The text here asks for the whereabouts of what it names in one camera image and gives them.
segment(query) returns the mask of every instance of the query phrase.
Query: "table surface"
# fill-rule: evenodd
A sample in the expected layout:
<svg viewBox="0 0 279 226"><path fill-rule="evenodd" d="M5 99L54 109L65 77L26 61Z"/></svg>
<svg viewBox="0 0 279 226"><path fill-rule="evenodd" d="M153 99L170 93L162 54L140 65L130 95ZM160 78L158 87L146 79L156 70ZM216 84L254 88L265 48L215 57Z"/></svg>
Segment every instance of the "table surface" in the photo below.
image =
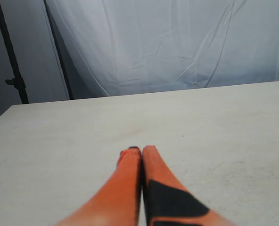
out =
<svg viewBox="0 0 279 226"><path fill-rule="evenodd" d="M0 117L0 226L56 223L122 149L147 144L210 208L279 226L279 82L12 106Z"/></svg>

